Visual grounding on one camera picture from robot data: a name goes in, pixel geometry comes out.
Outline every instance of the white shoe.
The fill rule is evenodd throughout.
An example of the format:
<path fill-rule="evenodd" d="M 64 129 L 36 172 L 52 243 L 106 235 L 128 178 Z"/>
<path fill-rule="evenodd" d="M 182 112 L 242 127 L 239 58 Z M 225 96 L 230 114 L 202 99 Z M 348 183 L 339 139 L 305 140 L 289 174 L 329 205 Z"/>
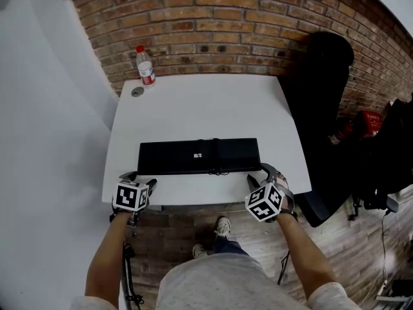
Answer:
<path fill-rule="evenodd" d="M 227 217 L 220 217 L 218 219 L 217 225 L 215 226 L 215 234 L 222 236 L 225 239 L 229 240 L 231 231 L 231 223 Z"/>
<path fill-rule="evenodd" d="M 200 243 L 197 243 L 192 247 L 192 256 L 194 258 L 201 258 L 208 256 L 207 251 L 205 250 L 204 246 L 201 245 Z"/>

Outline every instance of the wooden floor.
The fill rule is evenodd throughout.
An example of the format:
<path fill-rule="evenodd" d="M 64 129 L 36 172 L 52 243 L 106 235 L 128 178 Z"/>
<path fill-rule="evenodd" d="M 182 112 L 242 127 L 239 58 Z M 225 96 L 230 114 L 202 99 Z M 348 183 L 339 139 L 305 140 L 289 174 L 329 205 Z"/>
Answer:
<path fill-rule="evenodd" d="M 346 202 L 333 217 L 314 229 L 302 215 L 299 222 L 326 254 L 341 284 L 353 301 L 359 304 L 371 288 L 383 265 L 381 219 L 383 211 L 360 210 L 360 217 L 349 222 L 351 202 Z M 219 216 L 230 218 L 232 240 L 263 266 L 275 281 L 281 270 L 281 259 L 287 245 L 277 223 L 259 223 L 243 203 L 164 207 L 163 212 L 145 212 L 139 226 L 127 231 L 127 242 L 137 256 L 132 259 L 132 279 L 135 292 L 143 295 L 142 310 L 155 309 L 159 283 L 176 265 L 192 259 L 192 246 L 201 242 L 211 248 L 214 224 Z M 386 268 L 389 281 L 409 257 L 408 244 L 413 232 L 413 200 L 403 204 L 399 212 L 384 220 L 389 234 L 385 237 Z M 374 295 L 380 288 L 380 275 L 363 309 L 382 309 Z M 289 263 L 281 283 L 285 291 L 300 302 L 305 302 L 301 284 Z"/>

